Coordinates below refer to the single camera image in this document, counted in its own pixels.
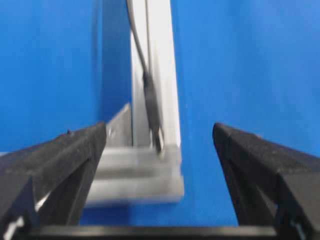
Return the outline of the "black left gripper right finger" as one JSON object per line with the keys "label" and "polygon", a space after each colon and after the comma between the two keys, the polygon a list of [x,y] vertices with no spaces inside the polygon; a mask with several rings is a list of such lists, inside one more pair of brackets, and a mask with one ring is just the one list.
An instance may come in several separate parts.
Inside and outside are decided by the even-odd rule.
{"label": "black left gripper right finger", "polygon": [[319,239],[319,157],[220,122],[212,139],[239,225]]}

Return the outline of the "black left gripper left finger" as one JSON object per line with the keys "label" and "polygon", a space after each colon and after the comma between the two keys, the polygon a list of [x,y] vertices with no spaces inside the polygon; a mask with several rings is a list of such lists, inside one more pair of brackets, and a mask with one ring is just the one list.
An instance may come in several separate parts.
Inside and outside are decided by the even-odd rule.
{"label": "black left gripper left finger", "polygon": [[0,158],[0,237],[38,225],[77,225],[106,145],[104,122]]}

